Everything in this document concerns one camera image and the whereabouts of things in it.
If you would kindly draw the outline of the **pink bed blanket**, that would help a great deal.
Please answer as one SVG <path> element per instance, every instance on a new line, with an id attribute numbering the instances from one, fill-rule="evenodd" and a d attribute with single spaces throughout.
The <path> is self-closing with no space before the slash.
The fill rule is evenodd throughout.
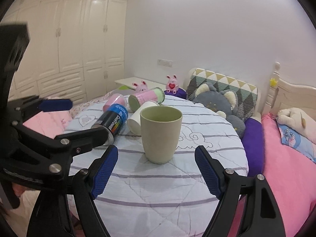
<path id="1" fill-rule="evenodd" d="M 278 122 L 271 114 L 261 121 L 267 179 L 277 201 L 285 234 L 295 236 L 315 208 L 315 163 L 281 143 Z"/>

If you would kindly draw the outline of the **pink green canister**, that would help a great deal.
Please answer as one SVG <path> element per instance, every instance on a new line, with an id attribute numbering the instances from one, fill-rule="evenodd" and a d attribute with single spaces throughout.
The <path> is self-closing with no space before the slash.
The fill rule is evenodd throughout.
<path id="1" fill-rule="evenodd" d="M 154 101 L 158 104 L 161 104 L 164 100 L 164 91 L 159 87 L 155 87 L 130 95 L 128 98 L 128 103 L 131 111 L 135 112 L 147 101 Z"/>

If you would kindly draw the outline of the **grey cat plush pillow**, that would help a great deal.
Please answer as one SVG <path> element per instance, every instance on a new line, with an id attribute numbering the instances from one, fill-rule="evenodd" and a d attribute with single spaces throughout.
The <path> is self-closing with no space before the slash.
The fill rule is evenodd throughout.
<path id="1" fill-rule="evenodd" d="M 232 124 L 237 135 L 242 138 L 246 129 L 244 121 L 237 116 L 238 98 L 232 90 L 217 91 L 211 83 L 201 84 L 189 100 L 200 103 Z"/>

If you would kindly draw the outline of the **pink plastic cup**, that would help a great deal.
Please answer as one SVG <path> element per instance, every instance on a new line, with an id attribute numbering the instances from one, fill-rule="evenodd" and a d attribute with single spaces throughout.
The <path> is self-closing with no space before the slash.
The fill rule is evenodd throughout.
<path id="1" fill-rule="evenodd" d="M 127 100 L 122 94 L 113 94 L 109 97 L 103 106 L 103 112 L 106 112 L 113 104 L 120 104 L 124 107 L 127 106 Z"/>

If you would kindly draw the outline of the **triangle pattern cushion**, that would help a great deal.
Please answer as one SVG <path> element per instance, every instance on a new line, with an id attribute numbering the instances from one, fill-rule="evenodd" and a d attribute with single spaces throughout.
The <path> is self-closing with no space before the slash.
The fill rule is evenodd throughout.
<path id="1" fill-rule="evenodd" d="M 239 79 L 215 73 L 202 68 L 192 68 L 183 82 L 187 97 L 190 97 L 195 89 L 204 83 L 211 83 L 218 92 L 232 90 L 237 94 L 237 115 L 246 120 L 260 114 L 258 110 L 260 101 L 259 89 Z"/>

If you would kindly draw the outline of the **green cup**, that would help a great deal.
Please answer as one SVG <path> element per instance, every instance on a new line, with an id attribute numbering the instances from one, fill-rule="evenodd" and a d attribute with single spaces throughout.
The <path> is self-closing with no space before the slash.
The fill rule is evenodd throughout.
<path id="1" fill-rule="evenodd" d="M 171 106 L 142 110 L 141 139 L 146 158 L 155 164 L 170 161 L 177 149 L 183 114 Z"/>

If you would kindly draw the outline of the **pink bunny toy back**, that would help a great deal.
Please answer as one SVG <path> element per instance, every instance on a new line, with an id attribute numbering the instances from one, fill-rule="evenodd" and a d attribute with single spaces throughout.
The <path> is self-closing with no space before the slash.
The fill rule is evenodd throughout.
<path id="1" fill-rule="evenodd" d="M 179 82 L 176 75 L 167 75 L 168 82 L 166 84 L 166 92 L 176 94 L 179 89 Z"/>

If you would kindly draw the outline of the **white paper cup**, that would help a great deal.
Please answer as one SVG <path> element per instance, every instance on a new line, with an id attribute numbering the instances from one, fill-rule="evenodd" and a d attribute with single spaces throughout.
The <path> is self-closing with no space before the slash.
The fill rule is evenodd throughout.
<path id="1" fill-rule="evenodd" d="M 157 102 L 146 101 L 143 105 L 138 108 L 131 117 L 127 120 L 127 126 L 129 130 L 135 135 L 141 135 L 141 112 L 145 108 L 150 108 L 153 106 L 159 106 Z"/>

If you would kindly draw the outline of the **blue black towel can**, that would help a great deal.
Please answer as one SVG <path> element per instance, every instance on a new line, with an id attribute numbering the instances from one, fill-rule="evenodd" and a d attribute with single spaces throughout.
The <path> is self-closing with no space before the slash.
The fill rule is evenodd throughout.
<path id="1" fill-rule="evenodd" d="M 112 104 L 103 113 L 101 117 L 92 125 L 93 128 L 105 128 L 107 130 L 107 139 L 104 143 L 105 146 L 114 143 L 115 137 L 120 133 L 124 124 L 129 117 L 127 109 L 118 103 Z"/>

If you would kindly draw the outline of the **blue cartoon pillow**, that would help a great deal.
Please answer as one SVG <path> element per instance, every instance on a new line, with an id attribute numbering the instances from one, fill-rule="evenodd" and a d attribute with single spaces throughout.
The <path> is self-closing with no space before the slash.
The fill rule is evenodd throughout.
<path id="1" fill-rule="evenodd" d="M 315 144 L 287 125 L 279 123 L 277 125 L 281 135 L 281 143 L 297 150 L 315 163 Z"/>

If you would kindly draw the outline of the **heart pattern sheet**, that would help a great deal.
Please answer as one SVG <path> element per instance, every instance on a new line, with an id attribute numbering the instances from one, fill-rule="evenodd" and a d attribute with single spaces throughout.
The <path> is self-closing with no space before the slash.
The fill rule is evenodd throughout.
<path id="1" fill-rule="evenodd" d="M 70 115 L 72 118 L 75 118 L 75 116 L 79 113 L 81 113 L 82 111 L 85 111 L 88 109 L 89 106 L 91 105 L 94 105 L 94 104 L 100 104 L 100 103 L 105 103 L 109 97 L 111 95 L 113 95 L 114 91 L 110 91 L 109 93 L 103 95 L 103 96 L 100 96 L 100 97 L 97 97 L 97 98 L 94 98 L 88 102 L 82 102 L 80 104 L 76 104 L 72 107 L 72 109 L 70 110 Z"/>

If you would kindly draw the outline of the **white wall socket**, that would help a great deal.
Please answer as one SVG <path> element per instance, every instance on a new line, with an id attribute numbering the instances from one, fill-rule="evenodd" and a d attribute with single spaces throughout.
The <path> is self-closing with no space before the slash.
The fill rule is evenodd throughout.
<path id="1" fill-rule="evenodd" d="M 158 59 L 157 64 L 159 66 L 172 67 L 172 61 L 169 61 L 169 60 Z"/>

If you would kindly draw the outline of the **cream wooden headboard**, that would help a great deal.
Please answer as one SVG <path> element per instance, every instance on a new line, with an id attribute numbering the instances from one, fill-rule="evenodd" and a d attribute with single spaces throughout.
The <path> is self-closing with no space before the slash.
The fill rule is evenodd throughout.
<path id="1" fill-rule="evenodd" d="M 291 84 L 283 80 L 280 68 L 280 63 L 275 62 L 261 114 L 276 115 L 281 109 L 300 108 L 315 120 L 315 87 Z"/>

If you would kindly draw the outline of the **cream wardrobe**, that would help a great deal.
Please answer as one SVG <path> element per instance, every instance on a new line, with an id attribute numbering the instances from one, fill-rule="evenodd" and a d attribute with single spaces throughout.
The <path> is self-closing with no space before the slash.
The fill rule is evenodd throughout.
<path id="1" fill-rule="evenodd" d="M 26 23 L 29 45 L 9 99 L 40 95 L 82 103 L 124 76 L 127 0 L 14 0 L 2 23 Z"/>

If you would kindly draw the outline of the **pink bunny toy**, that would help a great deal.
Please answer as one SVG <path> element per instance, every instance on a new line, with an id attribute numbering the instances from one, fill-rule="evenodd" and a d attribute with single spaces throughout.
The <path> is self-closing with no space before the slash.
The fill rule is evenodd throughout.
<path id="1" fill-rule="evenodd" d="M 168 82 L 166 84 L 166 92 L 176 94 L 179 89 L 179 82 L 176 75 L 167 75 Z"/>
<path id="2" fill-rule="evenodd" d="M 147 83 L 144 80 L 142 80 L 139 84 L 133 82 L 132 86 L 135 88 L 136 93 L 148 90 Z"/>

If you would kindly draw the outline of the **white bedside table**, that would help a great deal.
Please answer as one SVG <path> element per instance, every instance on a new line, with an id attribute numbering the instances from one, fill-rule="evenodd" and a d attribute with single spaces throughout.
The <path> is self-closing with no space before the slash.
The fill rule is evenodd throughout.
<path id="1" fill-rule="evenodd" d="M 143 80 L 142 78 L 137 78 L 137 77 L 130 77 L 130 78 L 124 78 L 124 79 L 119 79 L 119 80 L 115 80 L 116 85 L 118 86 L 127 86 L 131 89 L 135 89 L 136 86 L 133 85 L 133 83 L 136 84 L 141 84 L 142 82 L 146 82 L 147 87 L 149 89 L 155 88 L 155 87 L 159 87 L 162 90 L 166 89 L 166 85 L 165 84 L 161 84 L 158 82 L 154 82 L 154 81 L 150 81 L 150 80 Z"/>

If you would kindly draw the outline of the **striped white quilt cover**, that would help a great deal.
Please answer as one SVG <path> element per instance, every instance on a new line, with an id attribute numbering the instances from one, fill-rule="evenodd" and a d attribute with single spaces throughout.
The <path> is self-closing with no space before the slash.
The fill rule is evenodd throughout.
<path id="1" fill-rule="evenodd" d="M 183 114 L 179 145 L 171 161 L 153 164 L 141 137 L 124 127 L 115 139 L 118 161 L 95 200 L 111 236 L 202 236 L 218 204 L 194 160 L 204 146 L 211 157 L 241 176 L 248 161 L 241 139 L 222 117 L 201 104 L 167 96 L 164 105 Z"/>

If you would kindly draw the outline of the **pink bunny toy front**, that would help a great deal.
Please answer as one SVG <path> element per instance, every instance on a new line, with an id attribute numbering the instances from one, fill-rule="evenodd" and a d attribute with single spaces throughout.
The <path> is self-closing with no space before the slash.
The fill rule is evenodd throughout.
<path id="1" fill-rule="evenodd" d="M 148 90 L 147 83 L 144 80 L 142 80 L 139 84 L 133 82 L 132 86 L 135 88 L 136 93 Z"/>

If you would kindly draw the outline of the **white pink plush toy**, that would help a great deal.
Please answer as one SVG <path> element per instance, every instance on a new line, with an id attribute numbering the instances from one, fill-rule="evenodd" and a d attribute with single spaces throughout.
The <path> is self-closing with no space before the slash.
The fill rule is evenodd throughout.
<path id="1" fill-rule="evenodd" d="M 277 113 L 277 122 L 287 125 L 315 144 L 316 122 L 300 108 L 282 109 Z"/>

